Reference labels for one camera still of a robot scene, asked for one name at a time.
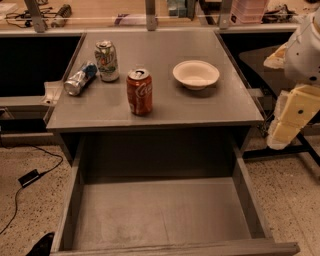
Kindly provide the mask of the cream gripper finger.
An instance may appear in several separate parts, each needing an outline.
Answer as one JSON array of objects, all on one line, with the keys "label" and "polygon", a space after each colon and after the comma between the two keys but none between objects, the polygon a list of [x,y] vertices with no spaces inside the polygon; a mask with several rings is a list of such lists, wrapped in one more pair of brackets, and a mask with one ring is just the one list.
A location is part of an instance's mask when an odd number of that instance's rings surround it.
[{"label": "cream gripper finger", "polygon": [[277,99],[270,124],[270,144],[289,145],[320,110],[320,87],[298,84]]}]

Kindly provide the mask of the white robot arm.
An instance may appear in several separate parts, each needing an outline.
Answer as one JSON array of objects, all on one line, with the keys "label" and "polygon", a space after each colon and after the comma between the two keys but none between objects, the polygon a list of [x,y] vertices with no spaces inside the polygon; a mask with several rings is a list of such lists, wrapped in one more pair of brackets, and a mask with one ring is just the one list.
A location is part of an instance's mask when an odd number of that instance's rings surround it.
[{"label": "white robot arm", "polygon": [[263,63],[283,69],[295,86],[277,98],[266,139],[271,149],[281,150],[320,111],[320,8],[306,16],[289,40]]}]

